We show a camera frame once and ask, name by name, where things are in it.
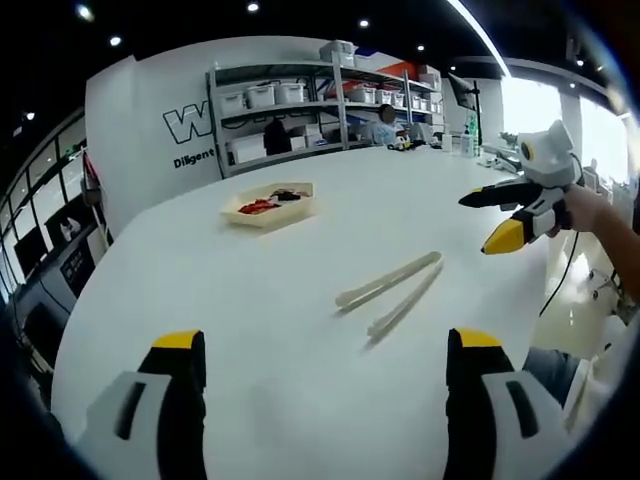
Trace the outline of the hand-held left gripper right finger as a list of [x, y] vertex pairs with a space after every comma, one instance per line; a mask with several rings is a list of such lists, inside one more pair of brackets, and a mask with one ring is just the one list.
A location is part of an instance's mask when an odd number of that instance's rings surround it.
[[494, 337], [448, 333], [445, 479], [544, 479], [573, 450], [562, 407]]

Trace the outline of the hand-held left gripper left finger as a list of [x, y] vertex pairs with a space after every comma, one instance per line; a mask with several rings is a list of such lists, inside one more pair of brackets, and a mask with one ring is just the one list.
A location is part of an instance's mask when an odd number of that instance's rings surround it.
[[204, 333], [158, 338], [87, 409], [83, 459], [101, 479], [204, 479], [205, 389]]

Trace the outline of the person's right hand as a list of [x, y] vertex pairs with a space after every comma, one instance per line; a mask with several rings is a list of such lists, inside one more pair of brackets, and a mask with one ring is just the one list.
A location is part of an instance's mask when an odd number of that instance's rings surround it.
[[559, 224], [548, 236], [555, 237], [560, 230], [591, 233], [596, 237], [615, 214], [611, 205], [601, 195], [585, 187], [572, 185], [564, 194], [564, 204], [569, 218], [568, 226]]

